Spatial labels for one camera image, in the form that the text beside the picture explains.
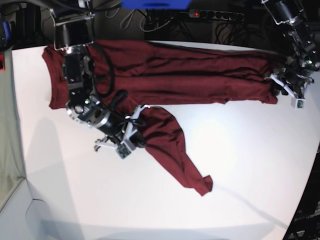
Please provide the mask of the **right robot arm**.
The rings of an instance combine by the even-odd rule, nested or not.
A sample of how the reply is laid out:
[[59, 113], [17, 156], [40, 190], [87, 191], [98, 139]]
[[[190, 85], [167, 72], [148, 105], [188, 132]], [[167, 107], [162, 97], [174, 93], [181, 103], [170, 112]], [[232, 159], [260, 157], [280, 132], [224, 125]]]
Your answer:
[[[126, 90], [118, 90], [109, 104], [103, 98], [115, 89], [115, 72], [110, 57], [95, 43], [94, 17], [98, 12], [90, 0], [54, 0], [50, 14], [55, 29], [54, 48], [64, 51], [62, 73], [67, 81], [67, 114], [81, 124], [87, 124], [104, 133], [104, 138], [95, 141], [94, 150], [113, 148], [121, 158], [130, 155], [136, 148], [145, 148], [147, 143], [138, 128], [144, 125], [139, 120], [147, 105], [137, 106], [132, 115], [123, 116], [116, 108], [127, 98]], [[105, 93], [97, 90], [95, 64], [88, 47], [97, 50], [109, 68], [109, 87]]]

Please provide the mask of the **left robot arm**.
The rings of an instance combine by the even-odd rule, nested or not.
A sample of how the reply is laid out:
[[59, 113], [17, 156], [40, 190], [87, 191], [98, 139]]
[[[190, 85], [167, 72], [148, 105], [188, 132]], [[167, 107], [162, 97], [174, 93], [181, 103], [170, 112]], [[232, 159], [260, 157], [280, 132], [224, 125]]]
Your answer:
[[298, 0], [262, 0], [261, 3], [275, 24], [283, 28], [282, 33], [294, 50], [292, 62], [267, 78], [293, 98], [303, 100], [308, 86], [314, 83], [311, 74], [320, 70], [320, 54], [305, 23], [304, 7]]

